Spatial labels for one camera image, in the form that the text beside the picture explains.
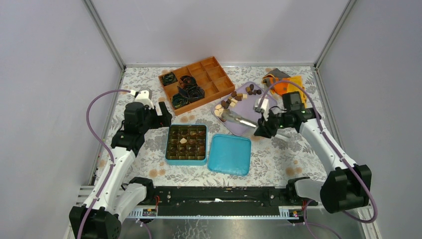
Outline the teal chocolate box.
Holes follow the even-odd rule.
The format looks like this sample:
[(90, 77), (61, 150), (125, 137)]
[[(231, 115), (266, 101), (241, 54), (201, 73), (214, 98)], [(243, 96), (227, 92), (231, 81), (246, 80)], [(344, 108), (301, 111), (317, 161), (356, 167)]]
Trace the teal chocolate box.
[(208, 129), (204, 124), (173, 124), (168, 131), (165, 160), (173, 166), (204, 166), (207, 144)]

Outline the metal serving tongs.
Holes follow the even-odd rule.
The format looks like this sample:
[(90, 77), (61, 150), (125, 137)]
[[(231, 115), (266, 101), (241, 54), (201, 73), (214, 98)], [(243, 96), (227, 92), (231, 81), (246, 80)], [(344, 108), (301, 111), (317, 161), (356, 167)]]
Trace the metal serving tongs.
[(275, 133), (274, 135), (271, 135), (270, 133), (266, 133), (264, 132), (263, 129), (260, 128), (260, 126), (258, 125), (257, 122), (251, 121), (245, 117), (240, 116), (239, 114), (230, 111), (229, 109), (225, 109), (222, 111), (222, 113), (220, 114), (219, 118), (221, 120), (225, 120), (228, 122), (233, 122), (236, 124), (240, 124), (240, 125), (245, 125), (248, 126), (250, 128), (254, 128), (255, 129), (255, 136), (260, 136), (260, 137), (265, 137), (265, 138), (279, 138), (282, 140), (290, 140), (291, 137), (285, 134), (278, 134)]

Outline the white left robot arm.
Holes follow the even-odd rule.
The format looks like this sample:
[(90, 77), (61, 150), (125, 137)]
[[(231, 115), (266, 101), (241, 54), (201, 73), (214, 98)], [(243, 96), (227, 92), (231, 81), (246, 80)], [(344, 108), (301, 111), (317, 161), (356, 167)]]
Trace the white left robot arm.
[(159, 102), (156, 107), (141, 102), (125, 106), (124, 120), (112, 138), (106, 168), (83, 204), (74, 206), (69, 213), (75, 238), (117, 239), (122, 222), (134, 207), (154, 200), (151, 181), (130, 183), (121, 196), (117, 194), (145, 142), (145, 134), (151, 129), (169, 127), (171, 120), (172, 114), (164, 102)]

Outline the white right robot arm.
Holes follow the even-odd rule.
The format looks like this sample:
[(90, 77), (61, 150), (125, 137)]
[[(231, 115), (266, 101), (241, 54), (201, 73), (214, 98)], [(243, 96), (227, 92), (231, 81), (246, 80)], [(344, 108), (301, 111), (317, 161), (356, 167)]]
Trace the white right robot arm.
[(285, 197), (298, 205), (305, 198), (321, 202), (329, 213), (344, 212), (368, 206), (372, 172), (367, 165), (357, 165), (327, 131), (314, 108), (306, 108), (299, 92), (282, 96), (284, 111), (274, 113), (268, 99), (256, 100), (254, 110), (261, 114), (255, 136), (272, 138), (277, 131), (293, 128), (311, 146), (323, 164), (327, 178), (324, 182), (309, 177), (291, 179)]

